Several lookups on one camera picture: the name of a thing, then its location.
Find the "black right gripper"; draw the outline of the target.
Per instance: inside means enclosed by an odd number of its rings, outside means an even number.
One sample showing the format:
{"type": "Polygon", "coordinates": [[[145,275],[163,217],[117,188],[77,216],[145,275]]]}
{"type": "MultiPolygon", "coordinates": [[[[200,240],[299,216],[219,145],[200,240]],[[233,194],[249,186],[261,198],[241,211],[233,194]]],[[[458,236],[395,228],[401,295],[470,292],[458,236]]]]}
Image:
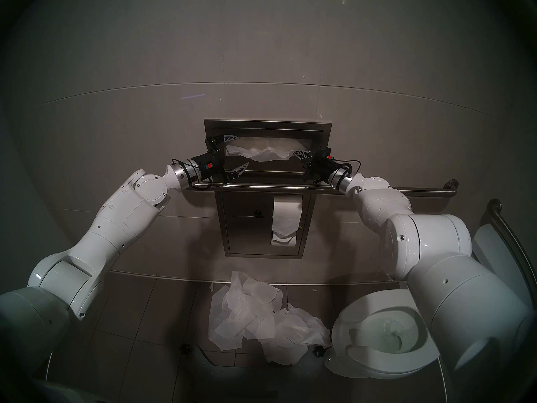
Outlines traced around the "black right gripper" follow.
{"type": "Polygon", "coordinates": [[[300,161],[311,161],[310,165],[302,165],[304,173],[303,182],[314,181],[314,183],[329,183],[332,174],[332,158],[328,156],[326,150],[316,152],[307,150],[293,150],[293,155],[300,161]]]}

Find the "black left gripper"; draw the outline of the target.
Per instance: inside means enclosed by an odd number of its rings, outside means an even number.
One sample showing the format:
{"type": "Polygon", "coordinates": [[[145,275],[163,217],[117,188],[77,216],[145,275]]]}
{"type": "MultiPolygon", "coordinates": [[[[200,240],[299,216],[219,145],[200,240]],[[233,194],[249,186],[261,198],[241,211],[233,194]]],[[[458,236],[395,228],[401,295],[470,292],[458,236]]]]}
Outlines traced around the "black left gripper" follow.
{"type": "Polygon", "coordinates": [[[195,170],[199,176],[224,176],[224,183],[230,183],[238,179],[248,168],[249,162],[246,162],[239,167],[225,171],[224,157],[220,155],[219,147],[227,142],[238,140],[240,137],[230,134],[219,134],[216,136],[208,136],[205,138],[207,152],[191,158],[191,162],[195,165],[195,170]]]}

